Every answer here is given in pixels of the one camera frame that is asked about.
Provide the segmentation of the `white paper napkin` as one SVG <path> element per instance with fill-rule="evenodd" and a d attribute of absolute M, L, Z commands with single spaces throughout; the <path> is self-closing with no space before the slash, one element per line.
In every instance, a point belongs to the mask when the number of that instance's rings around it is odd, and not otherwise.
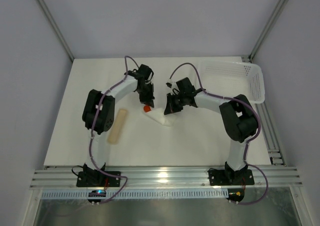
<path fill-rule="evenodd" d="M 163 126 L 172 126 L 177 120 L 177 116 L 173 114 L 165 115 L 163 108 L 152 109 L 145 113 L 146 116 Z"/>

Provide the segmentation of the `orange plastic spoon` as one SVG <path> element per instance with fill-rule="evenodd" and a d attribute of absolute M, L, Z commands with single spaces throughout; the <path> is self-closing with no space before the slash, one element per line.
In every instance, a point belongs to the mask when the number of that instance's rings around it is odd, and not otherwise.
<path fill-rule="evenodd" d="M 145 105 L 145 106 L 143 107 L 143 111 L 144 111 L 145 113 L 148 113 L 148 112 L 150 112 L 151 110 L 152 110 L 151 107 L 148 106 L 148 105 Z"/>

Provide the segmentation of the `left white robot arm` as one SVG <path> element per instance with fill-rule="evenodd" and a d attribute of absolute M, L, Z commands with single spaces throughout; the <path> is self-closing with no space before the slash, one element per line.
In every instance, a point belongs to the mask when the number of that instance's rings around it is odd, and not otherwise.
<path fill-rule="evenodd" d="M 115 104 L 132 92 L 137 92 L 141 104 L 154 107 L 154 72 L 147 65 L 127 71 L 124 79 L 106 91 L 91 90 L 85 103 L 82 120 L 90 132 L 89 162 L 77 175 L 77 187 L 103 187 L 108 181 L 111 187 L 118 187 L 123 178 L 120 172 L 106 171 L 106 163 L 98 162 L 93 149 L 103 147 L 102 139 L 107 131 L 115 125 Z"/>

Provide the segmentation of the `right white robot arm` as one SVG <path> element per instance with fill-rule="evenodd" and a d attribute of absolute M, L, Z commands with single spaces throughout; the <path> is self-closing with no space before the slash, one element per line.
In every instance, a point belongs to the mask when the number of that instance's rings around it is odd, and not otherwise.
<path fill-rule="evenodd" d="M 230 138 L 230 149 L 222 170 L 208 170 L 210 185 L 254 185 L 253 173 L 246 157 L 249 143 L 260 132 L 261 124 L 246 96 L 211 96 L 203 89 L 196 89 L 186 77 L 176 82 L 176 87 L 166 95 L 166 101 L 165 115 L 181 112 L 185 106 L 203 108 L 221 115 L 224 129 Z"/>

